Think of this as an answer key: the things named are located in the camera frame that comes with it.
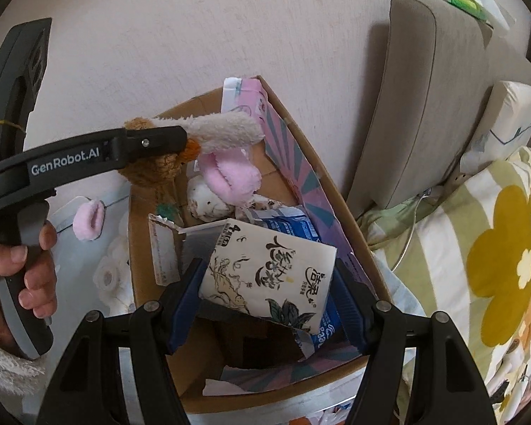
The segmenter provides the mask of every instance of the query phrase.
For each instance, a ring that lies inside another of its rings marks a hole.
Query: screw
[[[97,312],[96,310],[92,310],[85,315],[85,320],[88,321],[89,323],[94,323],[99,318],[100,318],[100,313]]]
[[[144,304],[146,312],[156,312],[159,309],[159,302],[157,300],[150,300]]]
[[[436,312],[435,318],[439,323],[448,323],[449,322],[449,315],[447,315],[445,312]]]
[[[391,303],[385,300],[378,300],[375,304],[375,308],[380,310],[380,312],[389,312],[391,310]]]

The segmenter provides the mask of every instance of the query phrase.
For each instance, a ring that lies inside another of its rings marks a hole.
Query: yellow flower pattern
[[[531,300],[531,205],[517,185],[498,194],[493,228],[470,248],[466,271],[472,292],[491,298],[482,321],[482,342],[488,347],[506,343]]]

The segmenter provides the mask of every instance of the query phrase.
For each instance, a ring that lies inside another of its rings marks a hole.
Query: cable
[[[407,238],[407,242],[405,243],[405,246],[403,246],[403,250],[401,251],[401,254],[399,255],[398,261],[395,263],[394,268],[391,269],[392,273],[395,273],[395,270],[399,267],[399,264],[405,257],[405,254],[407,252],[407,248],[409,247],[409,244],[411,243],[411,239],[413,238],[413,233],[415,232],[415,224],[417,223],[417,210],[419,209],[419,205],[421,202],[428,198],[431,194],[431,189],[425,190],[420,196],[419,200],[417,200],[417,204],[415,205],[415,210],[413,212],[413,224],[411,225],[411,230],[409,231],[409,236]]]
[[[0,126],[12,126],[12,127],[15,127],[16,129],[19,129],[21,132],[25,134],[25,129],[23,127],[21,127],[19,124],[12,123],[11,121],[6,121],[4,119],[1,119]]]

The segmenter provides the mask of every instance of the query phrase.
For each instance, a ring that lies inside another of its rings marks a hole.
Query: human hand
[[[55,266],[49,250],[57,243],[57,233],[49,222],[41,229],[40,246],[44,251],[35,263],[26,271],[23,289],[18,295],[20,305],[32,309],[38,318],[46,318],[57,310],[55,296]],[[28,256],[26,246],[9,247],[0,244],[0,277],[10,277],[19,272]],[[15,351],[16,342],[0,309],[0,347]]]

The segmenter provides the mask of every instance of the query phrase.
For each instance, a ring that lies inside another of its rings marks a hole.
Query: striped fabric
[[[389,267],[409,235],[416,199],[369,211],[360,227],[374,254]],[[411,244],[395,271],[425,313],[447,312],[487,383],[514,339],[525,352],[508,376],[531,376],[531,150],[522,147],[471,177],[438,207],[425,200]],[[412,363],[404,370],[410,386]]]

